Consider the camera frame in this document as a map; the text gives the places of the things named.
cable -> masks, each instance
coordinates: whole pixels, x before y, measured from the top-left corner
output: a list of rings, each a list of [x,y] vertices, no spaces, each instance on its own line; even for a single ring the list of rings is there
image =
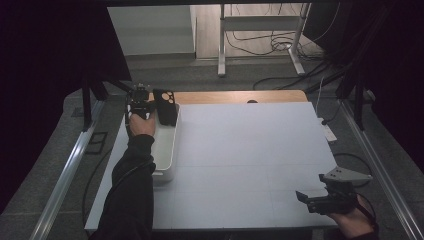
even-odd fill
[[[269,55],[269,54],[271,54],[271,53],[273,53],[273,52],[274,52],[274,50],[271,50],[270,52],[266,52],[266,53],[254,53],[254,52],[251,52],[251,51],[249,51],[249,50],[246,50],[246,49],[243,49],[243,48],[239,48],[239,47],[236,47],[236,46],[234,46],[233,44],[231,44],[230,40],[228,39],[228,34],[227,34],[227,32],[225,32],[225,37],[227,38],[228,44],[229,44],[231,47],[233,47],[233,48],[235,48],[235,49],[238,49],[238,50],[240,50],[240,51],[243,51],[243,52],[247,52],[247,53],[250,53],[250,54],[253,54],[253,55],[257,55],[257,56],[265,56],[265,55]]]
[[[317,104],[315,105],[315,113],[317,117],[318,117],[318,104],[319,104],[319,99],[321,98],[322,81],[324,80],[324,76],[325,75],[322,75],[321,82],[319,84],[318,100],[317,100]]]
[[[327,125],[329,122],[333,121],[333,120],[336,118],[337,114],[338,114],[338,113],[339,113],[339,111],[340,111],[340,107],[342,106],[343,101],[344,101],[344,99],[342,99],[342,100],[340,101],[339,106],[337,107],[336,112],[334,113],[334,115],[333,115],[330,119],[324,119],[324,120],[322,120],[322,122],[321,122],[321,124],[322,124],[322,125],[324,125],[324,126],[325,126],[325,125]]]
[[[323,36],[325,36],[325,34],[327,34],[327,32],[331,29],[331,27],[333,26],[333,24],[334,24],[334,22],[336,20],[337,14],[339,13],[339,9],[340,9],[340,2],[337,5],[336,13],[334,14],[333,20],[331,21],[331,23],[328,26],[327,30],[325,30],[325,32],[323,34],[321,34],[321,36],[319,36],[319,37],[315,38],[314,40],[311,40],[309,43],[305,44],[305,46],[308,45],[308,44],[310,44],[310,43],[312,43],[312,42],[315,42],[315,41],[321,39]]]
[[[317,71],[317,72],[315,72],[315,73],[313,73],[313,74],[312,74],[312,72],[316,71],[316,69],[318,69],[318,67],[319,67],[320,65],[322,65],[323,63],[324,63],[324,62],[321,62],[321,63],[320,63],[317,67],[315,67],[315,68],[314,68],[311,72],[309,72],[308,74],[306,74],[306,75],[302,76],[299,80],[297,80],[297,81],[295,81],[295,82],[292,82],[292,83],[290,83],[290,84],[287,84],[287,85],[281,86],[281,87],[276,87],[276,88],[274,88],[274,90],[283,90],[283,89],[286,89],[286,88],[288,88],[288,87],[291,87],[291,86],[294,86],[294,85],[298,84],[299,82],[301,82],[301,81],[305,80],[306,78],[309,78],[309,77],[316,76],[316,75],[320,74],[321,72],[323,72],[323,71],[327,70],[327,68],[328,68],[328,66],[329,66],[328,64],[327,64],[327,65],[325,65],[323,69],[321,69],[321,70],[319,70],[319,71]]]
[[[281,80],[284,80],[284,79],[298,79],[297,81],[299,81],[299,80],[303,80],[304,78],[307,78],[307,77],[312,77],[312,76],[314,76],[315,75],[315,73],[314,73],[314,71],[316,71],[316,69],[318,69],[320,66],[322,66],[324,64],[324,62],[321,62],[320,64],[318,64],[314,69],[312,69],[310,72],[308,72],[305,76],[302,76],[302,77],[299,77],[299,76],[297,76],[297,77],[269,77],[269,78],[264,78],[264,79],[261,79],[261,80],[259,80],[259,81],[256,81],[254,84],[253,84],[253,87],[252,87],[252,89],[253,90],[256,90],[256,86],[258,85],[258,84],[260,84],[260,83],[262,83],[262,82],[265,82],[265,81],[268,81],[268,80],[273,80],[273,79],[281,79]]]
[[[367,167],[367,169],[368,169],[368,175],[371,175],[372,176],[372,170],[371,170],[371,167],[370,167],[370,165],[368,165],[368,163],[367,162],[365,162],[365,160],[364,159],[362,159],[361,157],[359,157],[359,156],[357,156],[357,155],[355,155],[355,154],[352,154],[352,153],[336,153],[336,154],[333,154],[333,156],[334,157],[338,157],[338,156],[349,156],[349,157],[353,157],[353,158],[355,158],[355,159],[357,159],[357,160],[359,160],[359,161],[361,161],[366,167]],[[368,180],[368,181],[366,181],[365,183],[362,183],[362,184],[359,184],[359,185],[353,185],[353,187],[354,188],[361,188],[361,187],[365,187],[366,185],[368,185],[369,183],[370,183],[371,181],[370,180]]]
[[[111,153],[112,152],[112,148],[111,149],[109,149],[104,155],[103,155],[103,157],[100,159],[100,161],[97,163],[97,165],[96,165],[96,167],[94,168],[94,170],[93,170],[93,172],[91,173],[91,175],[90,175],[90,178],[88,179],[88,182],[87,182],[87,184],[85,185],[85,189],[84,189],[84,194],[83,194],[83,197],[82,197],[82,206],[81,206],[81,215],[82,215],[82,224],[83,224],[83,226],[85,226],[85,224],[86,224],[86,213],[85,213],[85,200],[86,200],[86,198],[87,198],[87,192],[88,192],[88,188],[90,187],[90,183],[91,183],[91,181],[93,180],[93,177],[94,177],[94,175],[96,174],[96,172],[97,172],[97,169],[100,167],[100,164],[103,162],[103,160],[105,160],[106,159],[106,156],[107,155],[109,155],[109,153]]]

white table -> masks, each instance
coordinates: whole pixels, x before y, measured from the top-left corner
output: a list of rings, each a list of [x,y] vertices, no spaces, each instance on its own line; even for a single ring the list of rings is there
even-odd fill
[[[181,105],[180,114],[174,180],[154,186],[154,229],[335,225],[295,194],[327,195],[318,174],[336,166],[311,103]],[[121,125],[87,230],[97,229],[125,134]]]

person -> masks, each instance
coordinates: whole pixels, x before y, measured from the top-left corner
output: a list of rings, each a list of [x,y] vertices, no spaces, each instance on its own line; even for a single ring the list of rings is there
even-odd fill
[[[153,178],[151,147],[154,143],[155,114],[147,120],[130,117],[133,134],[128,148],[112,172],[112,188],[105,201],[98,229],[90,240],[150,240],[153,225]],[[360,197],[359,203],[364,206]],[[358,209],[348,214],[328,215],[347,239],[378,239],[369,219]]]

floor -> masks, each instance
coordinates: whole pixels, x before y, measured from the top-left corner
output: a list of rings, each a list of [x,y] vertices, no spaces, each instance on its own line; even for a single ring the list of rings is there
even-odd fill
[[[280,4],[261,4],[261,5],[233,5],[233,14],[277,14]],[[282,14],[299,13],[301,5],[287,4],[283,5]],[[226,7],[228,15],[231,6]],[[228,75],[226,78],[218,78],[216,74],[216,57],[218,49],[217,27],[219,22],[206,24],[204,19],[219,18],[219,6],[198,6],[198,35],[197,35],[197,59],[144,59],[143,57],[128,58],[128,66],[134,81],[143,81],[151,84],[157,84],[161,87],[172,86],[175,91],[214,91],[214,90],[251,90],[252,83],[258,79],[270,76],[293,76],[294,69],[286,52],[274,52],[270,58],[253,57],[243,51],[235,50],[226,45],[227,56],[231,58],[228,61]],[[237,37],[253,37],[265,33],[247,33],[237,32]],[[237,46],[265,53],[270,51],[270,39],[262,39],[261,43],[256,40],[235,41],[232,33],[228,34],[230,41]],[[314,44],[309,44],[312,50],[319,51]],[[316,63],[305,62],[305,68],[311,70]],[[305,89],[309,84],[319,83],[320,76],[310,78],[308,81],[296,85],[293,89]],[[275,86],[281,86],[287,82],[275,80],[261,85],[259,89],[272,89]],[[321,114],[331,117],[337,109],[337,101],[333,96],[334,86],[327,86],[323,89],[323,98],[320,101],[319,109]],[[121,109],[123,94],[116,88],[109,88],[111,97],[108,99],[107,106],[102,111],[102,121],[96,128],[97,132],[108,131],[109,136],[105,143],[105,150],[111,148],[114,144],[116,135],[116,126],[120,122],[120,117],[109,117],[117,115]],[[318,106],[317,94],[308,96],[314,106]],[[0,239],[28,239],[34,230],[34,226],[39,219],[44,206],[50,197],[50,193],[60,176],[66,160],[75,145],[82,127],[82,119],[74,115],[75,111],[81,106],[81,95],[76,92],[65,99],[64,113],[53,133],[49,143],[46,145],[39,160],[34,166],[27,180],[14,196],[7,210],[0,217]],[[364,121],[366,129],[375,148],[381,153],[390,175],[395,184],[399,187],[402,195],[405,197],[411,209],[417,217],[419,223],[424,223],[424,176],[414,167],[411,159],[402,148],[396,143],[391,135],[379,123],[369,105],[364,107]],[[332,145],[333,151],[361,151],[357,146],[354,135],[346,130],[346,122],[341,115],[332,123],[332,129],[339,137],[337,144]],[[101,155],[85,155],[83,165],[78,169],[74,181],[66,195],[65,202],[61,205],[59,214],[51,226],[48,239],[86,239],[83,231],[82,195],[84,187],[87,186],[87,179],[95,169]],[[87,194],[86,209],[88,212],[91,203],[96,194],[96,186],[103,173],[104,164],[98,169],[97,177],[93,178],[91,187]],[[372,187],[378,187],[378,181],[373,183]],[[376,208],[382,215],[380,218],[382,227],[382,236],[386,239],[407,239],[403,227],[393,212],[390,202],[384,197],[381,187],[375,191],[373,188],[364,189],[365,193],[375,202]],[[322,239],[322,232],[314,231],[313,239]]]
[[[230,4],[225,5],[225,16],[298,16],[302,4]],[[220,29],[220,5],[195,6],[197,16],[196,30],[196,57],[198,59],[209,59],[218,57],[219,29]],[[292,38],[294,33],[283,31],[237,31],[227,32],[225,35],[225,52],[227,57],[253,57],[253,56],[281,56],[287,55],[286,45],[281,44],[273,51],[271,47],[272,38]],[[290,39],[279,38],[275,42],[291,42]],[[308,53],[321,52],[309,39],[301,37],[300,43],[305,46]]]

aluminum frame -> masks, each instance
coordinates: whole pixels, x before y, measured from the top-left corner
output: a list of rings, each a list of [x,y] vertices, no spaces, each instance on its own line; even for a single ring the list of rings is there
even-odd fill
[[[31,234],[31,240],[46,239],[53,226],[54,220],[62,206],[63,200],[68,192],[69,186],[74,179],[75,173],[81,162],[84,151],[90,141],[91,135],[97,125],[100,112],[104,106],[104,101],[96,101],[92,110],[92,122],[86,132],[81,132],[77,142],[68,158],[68,161],[63,168],[63,171],[50,195],[47,204],[35,225],[34,231]]]
[[[369,165],[374,172],[374,175],[379,180],[383,191],[392,204],[392,207],[395,210],[403,228],[405,229],[405,232],[408,234],[409,239],[423,240],[423,232],[418,226],[414,214],[412,213],[405,199],[400,194],[393,180],[389,176],[389,173],[387,172],[379,155],[372,146],[367,134],[365,131],[361,131],[358,125],[355,123],[351,107],[344,102],[339,102],[339,104],[342,105],[342,112],[344,113],[344,116],[346,117],[350,127],[353,130],[353,133],[355,134],[355,137],[357,138],[362,150],[364,151],[369,161]]]

